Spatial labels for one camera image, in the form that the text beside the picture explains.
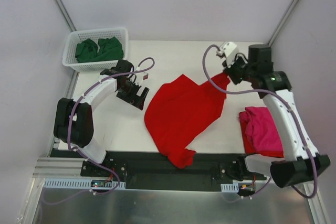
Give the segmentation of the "folded pink t shirt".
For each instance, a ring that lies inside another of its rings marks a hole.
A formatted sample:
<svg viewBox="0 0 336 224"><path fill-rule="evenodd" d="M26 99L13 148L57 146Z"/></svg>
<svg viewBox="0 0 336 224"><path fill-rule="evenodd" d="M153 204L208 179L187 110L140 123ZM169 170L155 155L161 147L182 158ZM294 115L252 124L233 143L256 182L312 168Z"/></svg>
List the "folded pink t shirt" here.
<svg viewBox="0 0 336 224"><path fill-rule="evenodd" d="M245 133L256 151L283 151L281 139L266 107L248 106L239 113L247 123Z"/></svg>

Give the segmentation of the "aluminium front rail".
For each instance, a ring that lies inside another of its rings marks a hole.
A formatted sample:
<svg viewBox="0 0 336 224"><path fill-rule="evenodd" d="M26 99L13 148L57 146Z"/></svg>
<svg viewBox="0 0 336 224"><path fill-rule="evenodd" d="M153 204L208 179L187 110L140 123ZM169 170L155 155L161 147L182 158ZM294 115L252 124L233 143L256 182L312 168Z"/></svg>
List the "aluminium front rail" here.
<svg viewBox="0 0 336 224"><path fill-rule="evenodd" d="M33 178L77 178L80 177L84 159L76 152L59 150L60 140L53 144L46 157L37 160Z"/></svg>

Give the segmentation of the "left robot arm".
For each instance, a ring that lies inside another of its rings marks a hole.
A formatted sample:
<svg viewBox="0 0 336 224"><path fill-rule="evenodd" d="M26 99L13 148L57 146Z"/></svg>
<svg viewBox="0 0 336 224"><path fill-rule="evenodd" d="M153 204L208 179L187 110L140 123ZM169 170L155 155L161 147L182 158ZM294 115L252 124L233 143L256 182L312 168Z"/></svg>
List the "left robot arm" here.
<svg viewBox="0 0 336 224"><path fill-rule="evenodd" d="M149 89L142 86L142 81L148 78L148 70L127 60L118 60L116 66L102 70L94 84L80 95L61 98L57 103L54 137L66 143L70 151L91 160L99 176L110 173L111 163L107 151L93 136L93 112L112 94L143 110Z"/></svg>

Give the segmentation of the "white plastic basket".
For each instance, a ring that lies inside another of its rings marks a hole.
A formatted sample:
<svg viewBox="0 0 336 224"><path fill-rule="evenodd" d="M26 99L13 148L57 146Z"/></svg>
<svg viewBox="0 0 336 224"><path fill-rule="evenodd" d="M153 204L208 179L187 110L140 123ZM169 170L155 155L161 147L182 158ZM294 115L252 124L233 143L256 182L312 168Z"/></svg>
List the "white plastic basket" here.
<svg viewBox="0 0 336 224"><path fill-rule="evenodd" d="M128 57L128 30L124 27L80 30L66 39L62 64L77 72L114 67Z"/></svg>

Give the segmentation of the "green t shirt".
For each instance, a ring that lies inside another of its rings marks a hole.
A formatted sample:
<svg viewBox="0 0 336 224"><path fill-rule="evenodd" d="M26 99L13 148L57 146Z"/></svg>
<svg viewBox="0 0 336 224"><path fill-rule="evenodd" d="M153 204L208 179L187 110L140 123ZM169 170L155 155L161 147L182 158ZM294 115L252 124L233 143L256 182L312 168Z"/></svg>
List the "green t shirt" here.
<svg viewBox="0 0 336 224"><path fill-rule="evenodd" d="M75 58L78 63L120 60L124 57L122 44L115 37L99 38L98 42L86 39L77 44Z"/></svg>

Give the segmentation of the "folded red t shirt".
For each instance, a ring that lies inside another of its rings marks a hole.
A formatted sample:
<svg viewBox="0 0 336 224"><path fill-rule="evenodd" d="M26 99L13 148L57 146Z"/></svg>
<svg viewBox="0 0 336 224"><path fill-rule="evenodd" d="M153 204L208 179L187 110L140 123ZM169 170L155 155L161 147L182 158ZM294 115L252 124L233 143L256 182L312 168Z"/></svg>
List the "folded red t shirt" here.
<svg viewBox="0 0 336 224"><path fill-rule="evenodd" d="M283 151L261 151L261 152L256 151L253 145L248 140L248 137L245 133L247 123L243 121L242 119L239 119L239 122L240 122L244 150L246 154L260 154L260 155L268 156L268 157L283 158L284 156Z"/></svg>

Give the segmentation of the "red t shirt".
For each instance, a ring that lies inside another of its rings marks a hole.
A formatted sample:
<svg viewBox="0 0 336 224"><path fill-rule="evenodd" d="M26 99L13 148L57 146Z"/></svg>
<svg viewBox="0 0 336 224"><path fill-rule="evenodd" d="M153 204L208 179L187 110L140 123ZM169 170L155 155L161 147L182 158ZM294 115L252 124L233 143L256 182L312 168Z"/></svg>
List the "red t shirt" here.
<svg viewBox="0 0 336 224"><path fill-rule="evenodd" d="M201 85L182 74L163 84L148 105L144 124L158 151L177 168L192 165L194 150L187 146L220 118L230 80L220 73Z"/></svg>
<svg viewBox="0 0 336 224"><path fill-rule="evenodd" d="M260 155L268 156L268 157L283 158L284 156L283 151L261 151L261 152L256 151L253 145L248 140L248 137L245 133L247 123L243 121L242 119L239 119L239 122L240 122L244 150L246 154L260 154Z"/></svg>

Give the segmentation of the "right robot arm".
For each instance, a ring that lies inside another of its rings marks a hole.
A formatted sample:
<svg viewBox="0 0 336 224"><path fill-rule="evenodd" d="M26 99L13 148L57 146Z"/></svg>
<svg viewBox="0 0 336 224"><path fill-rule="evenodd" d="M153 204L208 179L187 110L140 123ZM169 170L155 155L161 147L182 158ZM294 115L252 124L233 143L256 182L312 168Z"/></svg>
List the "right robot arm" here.
<svg viewBox="0 0 336 224"><path fill-rule="evenodd" d="M244 56L234 42L223 43L218 55L224 57L224 72L234 84L251 83L269 110L281 139L283 158L261 154L246 155L238 160L236 174L248 179L254 173L271 177L280 187L317 182L330 166L328 155L319 154L296 109L292 87L283 71L274 70L271 48L265 44L248 47Z"/></svg>

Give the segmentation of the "right aluminium frame post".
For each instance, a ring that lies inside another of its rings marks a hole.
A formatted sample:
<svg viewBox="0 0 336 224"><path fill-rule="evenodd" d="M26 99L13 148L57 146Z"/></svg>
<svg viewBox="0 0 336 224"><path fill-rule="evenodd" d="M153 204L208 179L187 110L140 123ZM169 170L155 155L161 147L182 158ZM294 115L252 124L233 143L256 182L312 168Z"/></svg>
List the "right aluminium frame post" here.
<svg viewBox="0 0 336 224"><path fill-rule="evenodd" d="M282 30L285 28L285 25L289 21L291 15L294 13L295 9L297 8L300 2L301 0L291 0L290 1L289 5L287 6L285 12L283 13L280 21L278 22L276 28L274 29L273 33L271 34L267 42L269 46L272 46L276 42L276 40L280 36Z"/></svg>

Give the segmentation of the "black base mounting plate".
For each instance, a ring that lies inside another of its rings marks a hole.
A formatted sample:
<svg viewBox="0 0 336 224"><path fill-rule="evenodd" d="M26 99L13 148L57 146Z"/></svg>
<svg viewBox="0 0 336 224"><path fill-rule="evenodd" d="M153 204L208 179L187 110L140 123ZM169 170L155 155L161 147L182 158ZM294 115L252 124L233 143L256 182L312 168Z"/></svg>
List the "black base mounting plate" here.
<svg viewBox="0 0 336 224"><path fill-rule="evenodd" d="M238 163L240 154L197 153L191 166L176 168L167 157L150 152L110 151L105 165L115 172L113 181L124 182L127 189L220 191L231 184L228 170Z"/></svg>

